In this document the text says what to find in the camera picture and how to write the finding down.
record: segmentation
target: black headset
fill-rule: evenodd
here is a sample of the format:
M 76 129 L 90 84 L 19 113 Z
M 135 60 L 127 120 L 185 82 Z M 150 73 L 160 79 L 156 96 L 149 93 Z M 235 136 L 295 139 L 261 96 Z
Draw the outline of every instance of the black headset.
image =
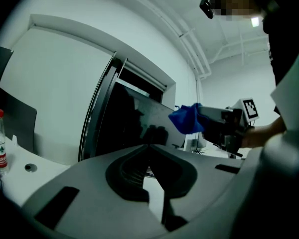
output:
M 207 17 L 212 19 L 214 17 L 214 10 L 208 0 L 202 0 L 200 2 L 199 8 L 206 14 Z
M 201 8 L 208 18 L 212 19 L 214 17 L 214 10 L 208 0 L 202 0 L 199 8 Z

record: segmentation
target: ceiling pipe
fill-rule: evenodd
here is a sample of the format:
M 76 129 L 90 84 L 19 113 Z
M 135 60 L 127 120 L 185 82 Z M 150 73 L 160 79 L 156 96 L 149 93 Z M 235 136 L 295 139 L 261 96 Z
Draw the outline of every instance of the ceiling pipe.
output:
M 177 14 L 174 9 L 172 7 L 170 7 L 164 0 L 154 0 L 161 8 L 164 8 L 166 11 L 168 11 L 176 20 L 177 22 L 180 24 L 180 26 L 183 28 L 183 31 L 181 31 L 181 34 L 179 36 L 183 36 L 185 35 L 184 37 L 187 37 L 189 36 L 189 39 L 193 42 L 194 46 L 196 47 L 197 51 L 195 50 L 192 50 L 192 46 L 191 44 L 189 44 L 191 46 L 191 48 L 189 49 L 190 50 L 190 53 L 191 53 L 191 57 L 194 57 L 195 61 L 197 62 L 197 64 L 199 65 L 199 69 L 201 71 L 201 73 L 203 73 L 204 75 L 206 74 L 207 76 L 211 74 L 211 70 L 210 70 L 210 66 L 209 66 L 209 63 L 208 63 L 208 60 L 206 58 L 206 55 L 203 51 L 203 49 L 201 48 L 201 45 L 199 44 L 194 32 L 193 32 L 193 29 L 191 29 L 187 23 L 181 18 L 181 16 L 179 14 Z M 161 17 L 164 17 L 164 18 L 168 18 L 170 21 L 172 21 L 162 10 L 158 9 L 162 16 Z M 198 57 L 198 55 L 203 59 L 204 61 L 204 64 L 207 68 L 207 72 L 206 70 L 204 69 L 203 65 L 201 64 L 201 61 Z
M 268 52 L 268 49 L 263 49 L 263 50 L 255 51 L 255 52 L 252 52 L 252 53 L 247 53 L 247 56 L 250 57 L 250 56 L 257 55 L 257 54 L 260 54 L 260 53 L 263 53 L 263 52 Z
M 222 27 L 222 25 L 221 25 L 221 23 L 220 23 L 219 20 L 218 20 L 218 23 L 220 24 L 221 30 L 222 30 L 222 32 L 223 32 L 223 34 L 224 34 L 224 37 L 225 37 L 225 39 L 226 39 L 226 41 L 227 41 L 227 43 L 228 43 L 228 40 L 227 40 L 227 38 L 226 38 L 224 29 L 223 29 L 223 27 Z M 198 45 L 199 45 L 199 47 L 198 47 L 198 46 L 197 46 L 197 41 L 194 41 L 194 43 L 196 44 L 196 47 L 198 48 L 198 50 L 201 50 L 201 51 L 202 51 L 202 49 L 201 49 L 201 45 L 198 44 Z M 204 60 L 205 66 L 206 66 L 206 68 L 207 68 L 207 70 L 208 70 L 208 72 L 207 72 L 205 75 L 202 75 L 202 76 L 201 76 L 201 79 L 206 79 L 208 76 L 210 76 L 210 75 L 212 74 L 212 72 L 211 72 L 211 68 L 210 68 L 210 63 L 209 63 L 209 61 L 208 61 L 208 59 L 207 59 L 207 57 L 206 57 L 205 52 L 202 51 L 201 54 L 202 54 L 202 58 L 203 58 L 203 60 Z
M 261 39 L 267 39 L 268 36 L 267 35 L 264 35 L 264 36 L 258 36 L 258 37 L 254 37 L 254 38 L 250 38 L 250 39 L 243 39 L 243 43 L 246 43 L 246 42 L 251 42 L 251 41 L 257 41 L 257 40 L 261 40 Z M 217 61 L 220 53 L 223 51 L 223 49 L 225 48 L 228 48 L 228 47 L 231 47 L 231 46 L 235 46 L 235 45 L 239 45 L 241 44 L 241 40 L 238 41 L 238 42 L 233 42 L 233 43 L 229 43 L 229 44 L 226 44 L 226 45 L 223 45 L 219 50 L 218 52 L 216 53 L 216 55 L 214 56 L 214 58 L 212 60 L 209 61 L 209 64 L 212 64 L 214 62 Z
M 226 36 L 226 34 L 225 34 L 225 30 L 224 30 L 223 25 L 222 25 L 222 23 L 220 22 L 219 18 L 217 19 L 217 22 L 218 22 L 218 24 L 220 25 L 220 30 L 221 30 L 221 32 L 222 32 L 222 34 L 223 34 L 223 36 L 224 36 L 224 38 L 225 38 L 225 40 L 226 40 L 226 44 L 228 44 L 228 43 L 229 43 L 228 38 L 227 38 L 227 36 Z
M 159 17 L 177 37 L 180 37 L 181 35 L 183 35 L 183 32 L 181 31 L 181 29 L 163 11 L 161 11 L 160 8 L 155 6 L 149 0 L 137 0 L 137 1 L 142 3 L 148 9 L 150 9 L 157 17 Z M 199 68 L 201 72 L 204 72 L 203 65 L 202 65 L 201 61 L 199 60 L 193 47 L 189 43 L 189 41 L 186 38 L 182 38 L 182 39 L 180 39 L 180 42 L 181 42 L 182 46 L 184 47 L 186 53 L 188 54 L 194 70 L 197 70 L 197 73 L 199 73 L 199 71 L 197 69 L 197 68 Z
M 245 48 L 244 48 L 244 40 L 243 35 L 240 30 L 239 22 L 237 23 L 238 31 L 239 31 L 239 37 L 240 37 L 240 46 L 241 46 L 241 66 L 245 65 Z

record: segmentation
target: ceiling light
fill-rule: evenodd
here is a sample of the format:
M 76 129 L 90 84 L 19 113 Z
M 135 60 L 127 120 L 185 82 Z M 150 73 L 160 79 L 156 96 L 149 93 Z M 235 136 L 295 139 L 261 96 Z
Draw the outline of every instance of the ceiling light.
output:
M 251 19 L 251 24 L 253 25 L 253 27 L 259 26 L 259 18 L 252 18 Z

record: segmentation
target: black slot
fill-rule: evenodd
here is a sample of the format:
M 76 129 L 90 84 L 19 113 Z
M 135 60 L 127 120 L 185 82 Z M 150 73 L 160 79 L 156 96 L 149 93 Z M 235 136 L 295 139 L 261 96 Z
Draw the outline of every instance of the black slot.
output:
M 106 169 L 109 186 L 120 197 L 129 201 L 149 202 L 149 193 L 143 189 L 146 171 L 149 167 L 147 145 L 118 158 Z
M 78 193 L 79 190 L 76 188 L 64 187 L 43 207 L 35 219 L 53 230 Z
M 222 171 L 234 173 L 234 174 L 238 174 L 238 172 L 240 170 L 240 168 L 228 166 L 228 165 L 216 165 L 215 168 L 218 170 L 222 170 Z
M 243 157 L 243 154 L 240 154 L 240 153 L 238 153 L 238 152 L 237 152 L 237 153 L 234 153 L 234 155 L 237 156 L 237 157 Z
M 187 220 L 181 216 L 176 216 L 170 204 L 170 200 L 168 198 L 164 198 L 164 208 L 161 223 L 169 232 L 172 232 L 187 224 Z

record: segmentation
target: black opening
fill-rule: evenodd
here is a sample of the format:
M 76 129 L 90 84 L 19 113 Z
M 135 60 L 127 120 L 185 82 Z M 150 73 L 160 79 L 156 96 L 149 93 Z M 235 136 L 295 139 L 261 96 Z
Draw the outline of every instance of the black opening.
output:
M 234 174 L 237 174 L 240 170 L 240 168 L 228 166 L 228 165 L 216 165 L 215 168 L 218 170 L 222 170 L 222 171 L 234 173 Z
M 155 145 L 143 145 L 112 162 L 106 170 L 106 180 L 123 199 L 149 202 L 149 194 L 143 189 L 144 176 L 149 166 L 164 190 L 161 223 L 168 231 L 178 229 L 187 220 L 174 213 L 170 200 L 185 196 L 194 185 L 197 171 L 192 164 Z
M 43 209 L 35 216 L 35 219 L 50 229 L 54 229 L 59 220 L 69 208 L 79 190 L 72 187 L 64 187 Z

